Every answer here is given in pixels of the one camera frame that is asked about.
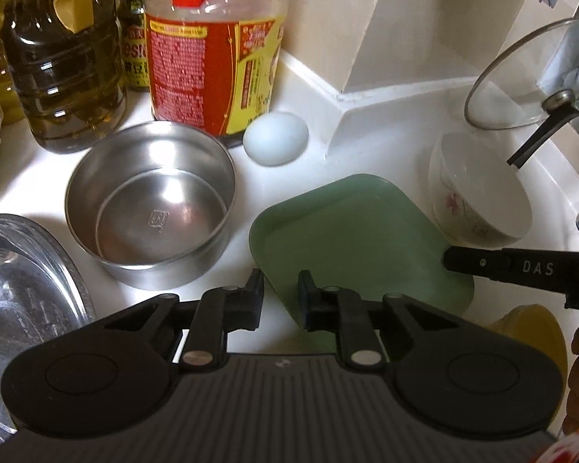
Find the red label soy sauce bottle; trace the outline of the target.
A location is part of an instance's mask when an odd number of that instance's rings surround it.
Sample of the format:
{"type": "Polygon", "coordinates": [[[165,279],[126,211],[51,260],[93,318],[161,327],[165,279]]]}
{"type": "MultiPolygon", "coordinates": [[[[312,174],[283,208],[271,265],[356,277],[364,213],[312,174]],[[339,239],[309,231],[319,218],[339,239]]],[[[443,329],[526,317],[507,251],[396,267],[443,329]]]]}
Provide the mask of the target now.
{"type": "Polygon", "coordinates": [[[145,0],[154,118],[228,147],[269,110],[288,0],[145,0]]]}

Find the dark cooking oil jug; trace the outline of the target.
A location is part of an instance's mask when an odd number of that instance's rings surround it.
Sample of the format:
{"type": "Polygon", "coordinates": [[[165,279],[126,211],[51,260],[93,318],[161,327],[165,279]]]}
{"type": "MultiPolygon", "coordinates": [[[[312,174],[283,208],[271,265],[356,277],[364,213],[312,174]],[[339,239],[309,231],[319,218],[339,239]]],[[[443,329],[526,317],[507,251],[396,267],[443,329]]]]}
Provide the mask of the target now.
{"type": "Polygon", "coordinates": [[[113,133],[126,109],[116,0],[2,0],[0,31],[32,135],[67,154],[113,133]]]}

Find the green lid bean paste jar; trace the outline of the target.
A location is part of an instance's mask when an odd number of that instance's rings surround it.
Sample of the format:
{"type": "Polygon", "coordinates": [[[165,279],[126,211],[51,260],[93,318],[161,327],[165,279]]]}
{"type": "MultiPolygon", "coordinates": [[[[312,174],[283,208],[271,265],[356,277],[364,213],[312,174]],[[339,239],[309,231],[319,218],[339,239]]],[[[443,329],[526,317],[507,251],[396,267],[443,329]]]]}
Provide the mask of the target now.
{"type": "Polygon", "coordinates": [[[121,56],[126,86],[134,91],[149,90],[145,0],[118,0],[121,56]]]}

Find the pale blue egg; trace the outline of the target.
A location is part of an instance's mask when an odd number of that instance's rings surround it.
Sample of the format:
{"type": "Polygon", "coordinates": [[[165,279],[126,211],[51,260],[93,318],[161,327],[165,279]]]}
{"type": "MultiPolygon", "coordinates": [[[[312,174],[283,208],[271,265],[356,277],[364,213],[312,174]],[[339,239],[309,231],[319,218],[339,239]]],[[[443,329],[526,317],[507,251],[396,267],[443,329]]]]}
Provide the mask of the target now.
{"type": "Polygon", "coordinates": [[[242,145],[251,160],[262,166],[280,166],[299,158],[310,133],[298,115],[271,112],[253,120],[244,132],[242,145]]]}

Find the white floral ceramic bowl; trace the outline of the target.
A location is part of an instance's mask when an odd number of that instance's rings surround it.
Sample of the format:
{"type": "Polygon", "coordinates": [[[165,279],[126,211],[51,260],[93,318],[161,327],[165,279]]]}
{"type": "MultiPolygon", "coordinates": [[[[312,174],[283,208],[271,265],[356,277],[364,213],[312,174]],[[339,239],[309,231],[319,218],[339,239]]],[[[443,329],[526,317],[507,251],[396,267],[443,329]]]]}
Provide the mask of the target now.
{"type": "Polygon", "coordinates": [[[532,226],[530,201],[516,172],[463,133],[438,138],[429,164],[429,193],[436,223],[461,243],[506,247],[532,226]]]}

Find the cream plastic bowl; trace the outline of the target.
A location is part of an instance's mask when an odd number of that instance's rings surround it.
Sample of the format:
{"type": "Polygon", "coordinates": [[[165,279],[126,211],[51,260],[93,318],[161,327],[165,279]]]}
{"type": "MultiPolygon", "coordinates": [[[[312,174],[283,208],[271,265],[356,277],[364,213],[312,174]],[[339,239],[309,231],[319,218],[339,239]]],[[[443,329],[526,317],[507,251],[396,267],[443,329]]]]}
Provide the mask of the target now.
{"type": "Polygon", "coordinates": [[[568,376],[566,341],[557,318],[548,308],[540,304],[517,306],[486,328],[546,354],[560,371],[560,395],[564,395],[568,376]]]}

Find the large stainless steel basin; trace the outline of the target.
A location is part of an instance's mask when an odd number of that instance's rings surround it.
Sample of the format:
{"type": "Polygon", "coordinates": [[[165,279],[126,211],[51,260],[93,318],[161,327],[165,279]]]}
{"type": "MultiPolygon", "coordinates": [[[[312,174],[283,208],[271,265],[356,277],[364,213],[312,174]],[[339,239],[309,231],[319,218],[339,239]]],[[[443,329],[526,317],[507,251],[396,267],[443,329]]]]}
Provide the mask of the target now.
{"type": "Polygon", "coordinates": [[[16,433],[1,397],[8,364],[95,319],[83,279],[55,236],[29,218],[0,213],[0,445],[16,433]]]}

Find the glass pot lid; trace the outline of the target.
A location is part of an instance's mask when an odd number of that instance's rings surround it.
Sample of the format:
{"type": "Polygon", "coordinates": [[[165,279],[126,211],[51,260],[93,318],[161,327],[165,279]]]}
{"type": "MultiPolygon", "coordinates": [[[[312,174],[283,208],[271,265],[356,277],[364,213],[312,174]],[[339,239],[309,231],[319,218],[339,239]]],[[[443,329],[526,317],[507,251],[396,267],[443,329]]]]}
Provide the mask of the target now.
{"type": "Polygon", "coordinates": [[[507,163],[522,167],[560,128],[579,117],[579,17],[542,26],[508,47],[475,81],[464,104],[475,128],[538,128],[507,163]]]}

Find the small stainless steel pot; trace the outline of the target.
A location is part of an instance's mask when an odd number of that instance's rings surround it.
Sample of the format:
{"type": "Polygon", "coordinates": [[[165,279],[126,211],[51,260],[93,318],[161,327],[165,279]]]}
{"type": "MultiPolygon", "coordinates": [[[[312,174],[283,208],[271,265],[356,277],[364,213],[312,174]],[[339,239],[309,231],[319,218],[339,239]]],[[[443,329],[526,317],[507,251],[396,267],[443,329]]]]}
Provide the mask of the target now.
{"type": "Polygon", "coordinates": [[[96,143],[73,171],[69,230],[113,278],[174,289],[209,271],[230,239],[233,159],[218,139],[150,121],[96,143]]]}

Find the green square plastic plate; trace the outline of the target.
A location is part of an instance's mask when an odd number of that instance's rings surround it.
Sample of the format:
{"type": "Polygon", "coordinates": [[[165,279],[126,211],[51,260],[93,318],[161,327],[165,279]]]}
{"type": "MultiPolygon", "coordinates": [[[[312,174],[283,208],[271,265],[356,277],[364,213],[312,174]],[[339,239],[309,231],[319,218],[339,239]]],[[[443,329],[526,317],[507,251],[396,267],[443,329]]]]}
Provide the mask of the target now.
{"type": "Polygon", "coordinates": [[[291,318],[303,322],[298,275],[317,286],[353,289],[365,300],[402,293],[460,316],[474,280],[441,263],[450,243],[389,181],[354,174],[267,208],[253,221],[249,245],[291,318]]]}

